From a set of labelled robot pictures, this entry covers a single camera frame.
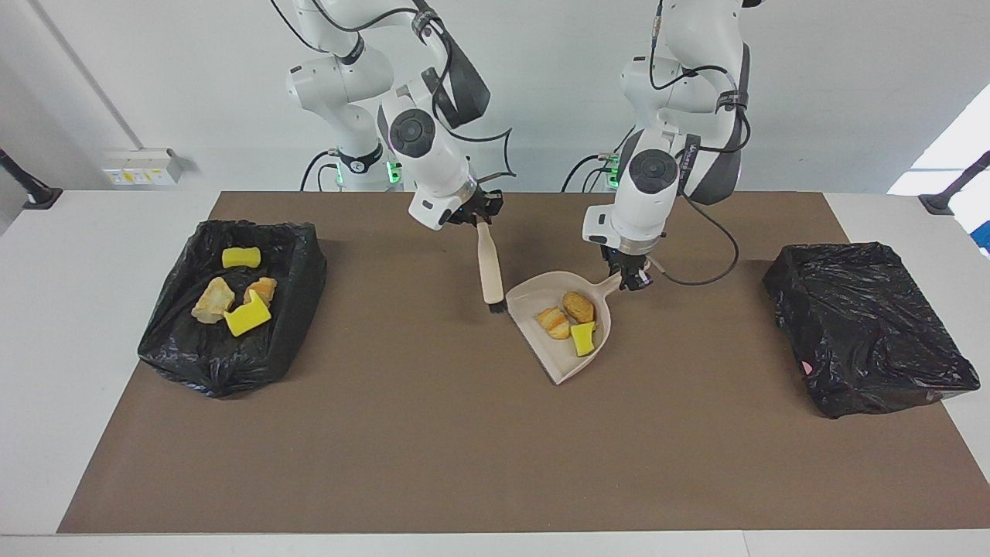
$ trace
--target black garbage bag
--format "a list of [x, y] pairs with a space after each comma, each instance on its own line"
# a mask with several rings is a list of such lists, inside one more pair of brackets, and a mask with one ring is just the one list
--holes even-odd
[[808, 394], [828, 417], [894, 412], [980, 387], [888, 246], [787, 246], [763, 285]]
[[[224, 269], [225, 249], [254, 246], [261, 249], [260, 267]], [[215, 277], [234, 291], [235, 307], [252, 282], [276, 279], [271, 320], [235, 338], [224, 320], [205, 325], [193, 318], [190, 311]], [[279, 381], [306, 338], [326, 278], [312, 224], [202, 222], [165, 279], [138, 356], [162, 377], [212, 397]]]

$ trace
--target table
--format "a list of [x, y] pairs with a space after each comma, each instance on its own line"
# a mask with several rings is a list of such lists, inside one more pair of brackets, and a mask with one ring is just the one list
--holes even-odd
[[[299, 554], [368, 555], [832, 555], [844, 547], [890, 555], [924, 555], [935, 548], [957, 555], [990, 552], [990, 531], [50, 537], [130, 376], [161, 277], [213, 200], [190, 192], [69, 192], [52, 211], [22, 215], [0, 238], [0, 265], [27, 270], [10, 274], [7, 318], [0, 323], [0, 361], [8, 370], [0, 378], [0, 438], [10, 448], [0, 456], [0, 531], [33, 536], [0, 538], [0, 553], [140, 549], [164, 555], [206, 548], [253, 555], [290, 547]], [[878, 240], [898, 251], [963, 354], [978, 370], [987, 369], [990, 348], [980, 325], [990, 295], [980, 287], [990, 263], [955, 222], [929, 216], [912, 198], [828, 200], [852, 241]], [[101, 266], [124, 271], [107, 278]], [[104, 306], [90, 294], [100, 288], [135, 302]], [[40, 312], [39, 292], [49, 296], [46, 306], [63, 312]], [[46, 345], [38, 331], [55, 342]], [[63, 370], [64, 377], [53, 377], [53, 370]], [[981, 426], [990, 423], [988, 397], [979, 391], [946, 403], [985, 475], [990, 435]]]

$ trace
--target yellow sponge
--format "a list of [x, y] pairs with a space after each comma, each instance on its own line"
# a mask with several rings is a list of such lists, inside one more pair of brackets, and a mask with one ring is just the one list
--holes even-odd
[[261, 265], [261, 250], [258, 248], [227, 248], [223, 255], [224, 269], [231, 267], [250, 267], [257, 269]]
[[236, 337], [247, 333], [254, 327], [264, 324], [271, 319], [271, 312], [268, 311], [268, 306], [264, 304], [261, 296], [254, 290], [248, 290], [247, 295], [250, 296], [248, 303], [235, 309], [233, 313], [230, 311], [224, 312], [224, 319], [227, 320], [227, 326]]
[[591, 332], [594, 330], [594, 321], [570, 327], [570, 338], [574, 339], [574, 348], [577, 349], [578, 356], [587, 356], [595, 350], [595, 345], [591, 342]]

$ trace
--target white dustpan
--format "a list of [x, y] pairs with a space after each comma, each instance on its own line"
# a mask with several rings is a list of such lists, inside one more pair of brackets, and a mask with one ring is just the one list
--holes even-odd
[[[619, 289], [622, 276], [618, 273], [598, 284], [592, 284], [574, 273], [553, 271], [519, 284], [505, 295], [509, 315], [516, 321], [527, 342], [537, 354], [550, 379], [560, 385], [580, 372], [595, 359], [609, 338], [612, 314], [605, 303], [605, 296]], [[578, 358], [571, 339], [554, 340], [537, 321], [537, 315], [548, 307], [561, 307], [560, 299], [566, 292], [575, 291], [595, 305], [597, 328], [592, 334], [595, 350]]]

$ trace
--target power outlet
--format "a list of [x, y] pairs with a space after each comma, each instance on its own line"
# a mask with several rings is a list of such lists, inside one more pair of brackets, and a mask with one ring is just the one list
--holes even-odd
[[103, 171], [114, 185], [175, 185], [182, 166], [171, 149], [107, 153]]

